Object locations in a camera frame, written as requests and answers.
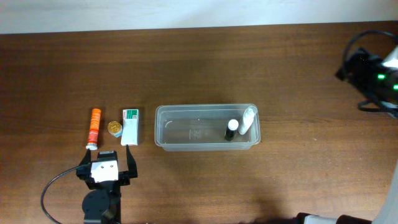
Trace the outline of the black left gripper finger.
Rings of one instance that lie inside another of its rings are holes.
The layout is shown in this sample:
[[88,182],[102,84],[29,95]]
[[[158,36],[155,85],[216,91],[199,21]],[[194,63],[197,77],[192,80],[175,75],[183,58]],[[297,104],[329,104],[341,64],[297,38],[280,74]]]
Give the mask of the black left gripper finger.
[[136,164],[136,161],[135,161],[133,155],[130,152],[128,145],[126,145],[126,157],[127,157],[129,178],[130,179],[137,178],[137,164]]
[[91,163],[91,151],[87,149],[83,159],[79,163],[79,166],[86,167],[90,165],[90,163]]

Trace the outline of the orange tablet tube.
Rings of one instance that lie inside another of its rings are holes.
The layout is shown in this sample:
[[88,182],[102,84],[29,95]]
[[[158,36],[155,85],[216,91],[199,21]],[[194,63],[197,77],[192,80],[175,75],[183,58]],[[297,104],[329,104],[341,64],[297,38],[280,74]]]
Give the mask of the orange tablet tube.
[[100,129],[101,110],[98,108],[92,109],[90,129],[88,134],[88,142],[86,149],[94,151],[98,149],[98,135]]

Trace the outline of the white green medicine box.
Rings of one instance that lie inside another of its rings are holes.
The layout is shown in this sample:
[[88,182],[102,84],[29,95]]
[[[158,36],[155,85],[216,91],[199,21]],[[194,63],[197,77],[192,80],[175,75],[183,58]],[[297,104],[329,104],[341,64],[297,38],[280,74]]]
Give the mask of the white green medicine box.
[[139,110],[123,110],[123,130],[121,136],[122,146],[137,146],[139,130]]

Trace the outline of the gold lidded small jar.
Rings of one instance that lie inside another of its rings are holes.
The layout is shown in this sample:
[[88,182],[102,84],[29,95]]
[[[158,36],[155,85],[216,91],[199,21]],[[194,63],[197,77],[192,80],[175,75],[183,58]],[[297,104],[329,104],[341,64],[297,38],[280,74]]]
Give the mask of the gold lidded small jar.
[[117,121],[111,121],[108,123],[108,132],[118,138],[122,135],[123,133],[123,126],[121,123],[117,122]]

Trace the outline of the black bottle white cap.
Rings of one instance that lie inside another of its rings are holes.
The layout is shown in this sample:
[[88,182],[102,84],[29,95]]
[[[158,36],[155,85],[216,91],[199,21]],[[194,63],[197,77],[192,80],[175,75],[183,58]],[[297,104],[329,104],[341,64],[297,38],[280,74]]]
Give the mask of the black bottle white cap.
[[231,119],[227,123],[224,139],[226,141],[232,141],[238,131],[239,122],[236,119]]

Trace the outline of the white squeeze bottle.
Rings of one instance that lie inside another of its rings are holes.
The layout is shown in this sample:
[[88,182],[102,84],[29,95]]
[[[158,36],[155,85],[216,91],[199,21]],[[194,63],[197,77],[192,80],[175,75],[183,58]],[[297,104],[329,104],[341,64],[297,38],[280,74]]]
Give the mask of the white squeeze bottle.
[[256,115],[257,115],[257,108],[255,106],[249,106],[248,108],[245,109],[243,116],[239,122],[238,133],[240,135],[244,135],[247,133]]

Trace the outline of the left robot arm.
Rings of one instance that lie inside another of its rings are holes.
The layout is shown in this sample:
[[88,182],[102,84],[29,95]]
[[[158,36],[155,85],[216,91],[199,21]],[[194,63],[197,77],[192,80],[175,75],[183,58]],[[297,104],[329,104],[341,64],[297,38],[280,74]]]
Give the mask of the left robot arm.
[[84,223],[121,223],[121,187],[137,177],[137,165],[128,147],[126,158],[128,170],[120,171],[116,151],[100,152],[96,161],[91,160],[91,151],[86,151],[76,170],[76,176],[91,190],[81,205]]

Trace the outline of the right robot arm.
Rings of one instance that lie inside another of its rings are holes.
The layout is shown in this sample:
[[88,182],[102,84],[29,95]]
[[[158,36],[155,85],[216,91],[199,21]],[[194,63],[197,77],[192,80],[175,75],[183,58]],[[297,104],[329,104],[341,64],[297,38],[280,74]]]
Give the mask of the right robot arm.
[[[360,112],[334,73],[337,50],[164,60],[139,77],[144,143],[123,192],[129,222],[238,223],[300,212],[394,222],[397,121]],[[243,151],[167,152],[155,145],[156,107],[253,103],[261,140]]]

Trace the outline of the clear plastic container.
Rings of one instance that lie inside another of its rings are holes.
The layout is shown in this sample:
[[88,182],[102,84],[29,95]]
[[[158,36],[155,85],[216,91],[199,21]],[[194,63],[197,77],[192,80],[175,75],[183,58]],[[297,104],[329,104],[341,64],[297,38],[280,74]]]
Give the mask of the clear plastic container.
[[[248,131],[225,139],[228,122],[254,111]],[[155,111],[155,143],[165,151],[246,150],[260,143],[261,127],[254,104],[162,105]]]

